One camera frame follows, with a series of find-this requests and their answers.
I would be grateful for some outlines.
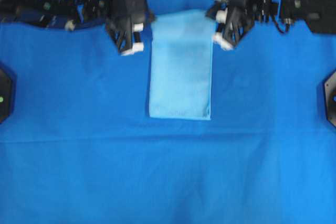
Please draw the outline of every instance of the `blue fabric surface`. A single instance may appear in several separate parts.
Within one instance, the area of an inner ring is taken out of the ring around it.
[[[211,119],[214,29],[203,10],[157,16],[152,24],[150,117]]]
[[[148,0],[156,14],[212,0]],[[145,52],[119,57],[103,27],[0,26],[17,73],[0,126],[0,223],[335,223],[336,130],[323,80],[336,38],[257,24],[213,53],[212,120],[149,117]]]

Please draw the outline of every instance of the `light blue cloth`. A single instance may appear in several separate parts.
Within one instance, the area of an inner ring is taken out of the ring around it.
[[[188,10],[158,16],[152,30],[150,117],[210,120],[215,23]]]

